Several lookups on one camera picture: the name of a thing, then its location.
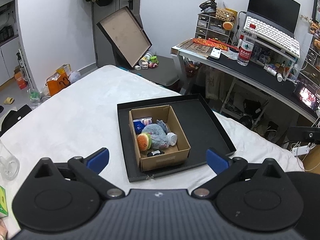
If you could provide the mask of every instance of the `cabinet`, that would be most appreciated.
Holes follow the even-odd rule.
[[[19,52],[19,37],[8,41],[0,47],[5,67],[9,74],[9,79],[14,76],[14,69],[19,66],[17,53]]]
[[[313,88],[318,94],[320,91],[320,50],[314,46],[314,40],[315,37],[313,36],[298,80],[303,82],[304,85],[308,85],[309,90],[310,87]]]
[[[0,55],[0,86],[10,79],[3,57]]]

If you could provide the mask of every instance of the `hamburger plush toy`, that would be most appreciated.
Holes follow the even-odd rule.
[[[150,149],[152,139],[151,139],[150,134],[141,133],[137,136],[137,142],[138,142],[139,150],[141,152],[144,152],[144,151]]]

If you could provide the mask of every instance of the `glass cup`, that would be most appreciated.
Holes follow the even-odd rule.
[[[4,146],[0,140],[0,174],[3,179],[13,180],[20,168],[18,159]]]

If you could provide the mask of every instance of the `black desk mat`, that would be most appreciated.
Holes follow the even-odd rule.
[[[249,61],[247,66],[242,66],[238,64],[236,60],[231,60],[222,54],[220,56],[220,59],[212,59],[211,61],[224,67],[227,67],[249,79],[252,79],[260,83],[261,85],[269,88],[270,90],[273,90],[277,94],[291,101],[293,104],[302,108],[305,112],[312,115],[315,119],[318,118],[315,112],[313,112],[309,107],[307,107],[304,103],[302,103],[293,95],[295,85],[292,82],[277,81],[276,78],[267,73],[262,66],[252,61]]]
[[[176,166],[142,172],[137,166],[129,128],[129,111],[134,108],[171,105],[191,146],[189,158]],[[117,105],[124,162],[130,182],[159,177],[206,164],[206,151],[232,155],[236,148],[201,95],[186,95],[136,101]]]

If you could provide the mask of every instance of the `bed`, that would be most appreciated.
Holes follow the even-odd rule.
[[[17,178],[13,181],[0,178],[0,185],[6,189],[9,209],[9,216],[4,218],[9,238],[20,230],[12,214],[11,201],[42,157],[66,162],[74,156],[87,156],[107,147],[110,161],[100,175],[126,194],[131,188],[186,188],[190,192],[216,176],[208,165],[203,165],[157,179],[128,181],[116,105],[176,95],[179,94],[138,75],[107,65],[54,95],[8,130],[1,140],[20,160]],[[291,152],[268,142],[240,123],[215,114],[237,149],[233,156],[241,156],[251,163],[262,163],[271,157],[284,171],[301,171],[300,160]]]

